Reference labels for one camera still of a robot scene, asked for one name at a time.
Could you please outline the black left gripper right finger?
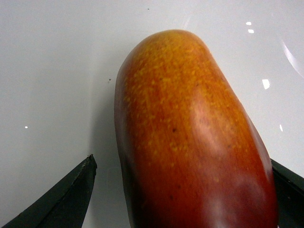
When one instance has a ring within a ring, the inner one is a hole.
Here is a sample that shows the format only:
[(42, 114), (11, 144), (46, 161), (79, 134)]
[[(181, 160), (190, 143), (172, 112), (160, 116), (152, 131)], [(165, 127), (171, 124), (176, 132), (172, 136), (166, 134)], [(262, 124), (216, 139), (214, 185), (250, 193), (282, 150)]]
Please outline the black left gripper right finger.
[(278, 200), (280, 228), (304, 227), (304, 179), (285, 166), (271, 161)]

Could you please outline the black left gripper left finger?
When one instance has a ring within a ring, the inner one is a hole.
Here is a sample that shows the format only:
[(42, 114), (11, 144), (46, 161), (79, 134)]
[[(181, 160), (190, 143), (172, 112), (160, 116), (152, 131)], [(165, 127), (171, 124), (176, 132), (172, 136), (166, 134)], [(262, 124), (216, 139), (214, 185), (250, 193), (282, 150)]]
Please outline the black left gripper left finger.
[(95, 183), (97, 164), (89, 155), (5, 228), (81, 228)]

